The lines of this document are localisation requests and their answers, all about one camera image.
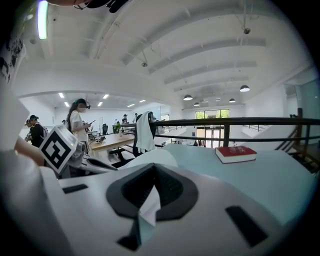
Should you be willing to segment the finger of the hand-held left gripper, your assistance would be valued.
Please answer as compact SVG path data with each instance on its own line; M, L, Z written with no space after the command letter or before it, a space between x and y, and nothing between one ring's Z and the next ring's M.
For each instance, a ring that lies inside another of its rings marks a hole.
M108 172L117 171L118 169L114 166L107 164L94 157L84 157L83 158L83 170L94 173L103 174Z

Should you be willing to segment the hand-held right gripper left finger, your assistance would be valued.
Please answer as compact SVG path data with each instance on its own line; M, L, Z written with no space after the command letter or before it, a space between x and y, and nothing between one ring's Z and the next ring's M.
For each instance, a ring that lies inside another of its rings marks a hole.
M140 244L138 219L117 215L106 196L113 179L142 168L58 180L26 156L0 152L0 200L42 255L154 256L151 242Z

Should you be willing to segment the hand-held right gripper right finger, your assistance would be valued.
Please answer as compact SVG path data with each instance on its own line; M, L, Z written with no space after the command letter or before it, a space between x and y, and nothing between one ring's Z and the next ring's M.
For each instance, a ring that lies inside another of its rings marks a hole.
M194 207L182 218L157 222L136 256L266 256L293 229L297 220L280 222L270 210L233 185L208 175L169 166L198 189ZM241 207L267 235L250 246L226 208Z

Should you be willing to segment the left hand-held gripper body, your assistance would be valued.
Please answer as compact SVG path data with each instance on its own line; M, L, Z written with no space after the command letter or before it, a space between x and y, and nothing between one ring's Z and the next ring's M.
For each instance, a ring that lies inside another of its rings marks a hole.
M64 126L56 125L39 147L46 165L54 170L60 179L71 177L70 168L81 167L86 145Z

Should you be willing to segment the red book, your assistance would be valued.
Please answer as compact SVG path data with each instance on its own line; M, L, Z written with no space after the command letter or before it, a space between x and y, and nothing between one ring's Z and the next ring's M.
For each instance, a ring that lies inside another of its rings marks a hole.
M223 164L255 161L257 152L246 146L217 147L215 154Z

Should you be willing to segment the long wooden table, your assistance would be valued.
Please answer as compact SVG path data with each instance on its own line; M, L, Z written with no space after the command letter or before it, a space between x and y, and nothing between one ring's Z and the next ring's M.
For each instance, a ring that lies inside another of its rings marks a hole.
M132 134L123 134L120 136L118 133L115 134L109 134L105 137L105 139L100 142L93 142L90 144L89 148L94 153L98 151L105 151L117 147L121 147L127 144L131 144L134 142L134 135Z

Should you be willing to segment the black office chair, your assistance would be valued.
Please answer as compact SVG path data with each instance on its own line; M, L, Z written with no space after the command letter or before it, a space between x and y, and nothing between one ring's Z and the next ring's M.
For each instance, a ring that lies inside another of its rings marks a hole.
M153 139L155 138L155 135L156 135L156 130L157 130L157 127L156 125L154 124L154 122L156 121L157 119L155 118L154 116L154 113L153 113L153 121L149 121L149 126L150 126L150 130L152 132L152 135L153 135ZM138 153L138 148L136 147L136 143L137 143L137 131L136 131L136 126L135 125L135 129L134 129L134 142L133 142L133 149L132 149L132 153L135 157L138 157L144 153Z

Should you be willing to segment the white paper sheet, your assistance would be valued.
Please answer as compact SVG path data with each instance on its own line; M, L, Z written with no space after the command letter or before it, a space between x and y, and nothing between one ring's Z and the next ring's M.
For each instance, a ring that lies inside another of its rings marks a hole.
M178 167L178 163L173 155L164 149L155 149L149 152L145 152L142 155L134 158L127 164L118 167L119 170L135 167L142 164L162 164L168 165L171 167ZM156 226L156 212L161 209L160 201L160 189L156 188L153 185L151 192L146 198L146 201L143 203L139 209L138 215L146 221L149 225Z

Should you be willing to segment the white hanging garment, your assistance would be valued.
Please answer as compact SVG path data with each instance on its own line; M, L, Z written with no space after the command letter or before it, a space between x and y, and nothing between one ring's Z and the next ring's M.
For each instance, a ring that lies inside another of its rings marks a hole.
M136 121L137 142L136 147L138 153L145 153L156 148L154 137L150 128L150 121L153 121L153 112L146 111L140 115Z

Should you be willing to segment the white printed shirt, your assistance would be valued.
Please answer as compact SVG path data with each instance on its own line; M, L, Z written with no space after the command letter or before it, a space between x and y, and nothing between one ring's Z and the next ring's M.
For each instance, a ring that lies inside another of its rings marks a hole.
M30 113L13 92L25 54L23 41L16 35L10 36L0 50L0 152L14 149Z

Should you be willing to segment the glass entrance door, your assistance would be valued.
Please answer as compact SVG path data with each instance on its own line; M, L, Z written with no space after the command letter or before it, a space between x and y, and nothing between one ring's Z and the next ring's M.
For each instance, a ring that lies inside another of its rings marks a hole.
M220 119L229 118L229 109L204 110L195 112L196 119ZM196 126L196 136L198 138L197 145L204 148L220 148L224 145L223 139L225 137L225 127L221 124L214 125L200 125Z

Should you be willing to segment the row of ceiling panel lights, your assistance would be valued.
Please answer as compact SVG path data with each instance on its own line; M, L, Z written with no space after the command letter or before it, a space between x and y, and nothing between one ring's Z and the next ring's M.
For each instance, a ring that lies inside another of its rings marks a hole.
M127 109L140 106L146 103L145 99L136 99L132 97L112 95L106 93L75 93L75 92L59 92L57 93L56 107L62 105L69 107L78 100L84 99L88 102L87 106L92 108L105 109Z

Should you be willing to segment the black metal railing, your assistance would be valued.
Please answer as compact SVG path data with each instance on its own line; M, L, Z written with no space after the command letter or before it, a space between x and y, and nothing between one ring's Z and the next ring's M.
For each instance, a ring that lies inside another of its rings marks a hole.
M283 141L308 141L320 139L320 135L311 136L311 127L319 126L320 119L312 118L286 118L286 117L231 117L231 118L212 118L212 119L177 119L169 121L155 121L156 132L154 137L158 138L168 138L168 139L182 139L182 140L205 140L206 138L201 138L197 136L182 136L182 135L168 135L168 134L158 134L158 127L196 127L201 125L224 125L224 139L208 138L211 141L223 141L223 146L227 147L229 142L245 142L245 143L271 143L271 142L283 142ZM288 138L289 135L285 137L267 137L267 138L232 138L230 137L231 126L293 126L303 125L302 127L302 137L298 138ZM129 127L132 129L136 128L136 123L133 124L123 124L123 127Z

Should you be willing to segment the long ceiling tube light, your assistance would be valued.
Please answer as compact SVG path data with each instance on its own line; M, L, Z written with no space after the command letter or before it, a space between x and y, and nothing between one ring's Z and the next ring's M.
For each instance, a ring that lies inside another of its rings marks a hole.
M40 40L47 39L47 20L49 3L40 0L37 5L37 31Z

